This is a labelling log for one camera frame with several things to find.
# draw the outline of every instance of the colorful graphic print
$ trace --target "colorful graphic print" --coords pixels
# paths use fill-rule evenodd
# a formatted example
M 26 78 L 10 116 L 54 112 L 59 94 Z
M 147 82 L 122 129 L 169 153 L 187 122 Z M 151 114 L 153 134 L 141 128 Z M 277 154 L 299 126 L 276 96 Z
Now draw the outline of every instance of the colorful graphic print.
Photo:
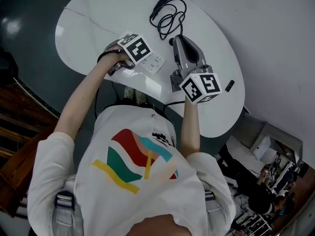
M 137 194 L 139 187 L 131 182 L 142 178 L 149 179 L 151 166 L 159 156 L 165 162 L 168 162 L 173 156 L 166 149 L 167 145 L 163 142 L 157 140 L 163 146 L 157 145 L 149 138 L 138 136 L 129 129 L 120 131 L 112 138 L 112 141 L 119 143 L 123 147 L 135 165 L 145 167 L 144 176 L 131 171 L 119 153 L 111 146 L 108 147 L 107 164 L 100 160 L 95 160 L 92 165 L 105 171 L 119 187 L 133 194 Z M 176 170 L 170 179 L 176 179 L 177 177 L 178 172 Z

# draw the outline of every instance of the hand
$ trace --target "hand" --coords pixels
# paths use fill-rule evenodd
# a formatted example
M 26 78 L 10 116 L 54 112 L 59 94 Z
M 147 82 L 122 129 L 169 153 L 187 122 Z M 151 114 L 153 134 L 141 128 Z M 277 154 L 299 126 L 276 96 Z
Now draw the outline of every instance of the hand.
M 123 48 L 121 46 L 119 46 L 119 45 L 115 45 L 115 46 L 109 48 L 108 50 L 109 51 L 110 50 L 123 50 Z M 118 59 L 117 62 L 130 59 L 129 56 L 126 53 L 121 53 L 121 54 L 116 54 L 116 55 L 117 55 L 117 59 Z
M 235 230 L 235 233 L 234 233 L 236 236 L 245 236 L 245 234 L 241 231 L 238 231 L 238 230 Z
M 261 176 L 262 176 L 262 177 L 266 177 L 267 171 L 268 171 L 268 170 L 266 170 L 266 169 L 262 169 L 261 172 L 260 172 L 260 173 L 261 173 Z

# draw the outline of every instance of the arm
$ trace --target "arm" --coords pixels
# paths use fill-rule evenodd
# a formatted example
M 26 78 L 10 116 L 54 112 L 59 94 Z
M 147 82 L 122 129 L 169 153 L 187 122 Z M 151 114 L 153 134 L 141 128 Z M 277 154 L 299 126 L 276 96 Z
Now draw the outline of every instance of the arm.
M 193 105 L 185 99 L 185 110 L 181 132 L 181 154 L 184 158 L 199 152 L 200 131 L 197 105 Z
M 260 185 L 261 183 L 264 183 L 265 180 L 266 180 L 266 170 L 262 169 L 260 173 L 261 173 L 261 175 L 260 175 L 260 177 L 259 177 L 259 179 L 257 181 L 258 185 Z
M 269 180 L 269 178 L 267 178 L 263 183 L 264 183 L 266 186 L 268 186 L 269 182 L 270 182 L 270 180 Z
M 53 235 L 54 200 L 73 173 L 73 150 L 73 140 L 61 132 L 38 143 L 28 191 L 28 219 L 36 235 Z
M 108 54 L 96 64 L 69 98 L 54 132 L 66 133 L 74 140 L 105 75 L 124 58 L 121 54 Z

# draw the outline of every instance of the electrical outlet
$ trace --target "electrical outlet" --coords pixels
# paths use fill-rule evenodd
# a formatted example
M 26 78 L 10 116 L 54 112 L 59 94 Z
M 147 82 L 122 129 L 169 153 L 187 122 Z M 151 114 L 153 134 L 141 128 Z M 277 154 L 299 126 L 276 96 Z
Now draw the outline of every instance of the electrical outlet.
M 118 39 L 122 39 L 122 38 L 124 38 L 124 37 L 130 36 L 131 34 L 132 34 L 132 33 L 131 33 L 130 31 L 126 30 L 123 34 L 121 34 L 121 35 L 119 36 Z
M 153 75 L 161 69 L 164 63 L 165 59 L 157 52 L 153 52 L 150 56 L 144 59 L 140 65 Z

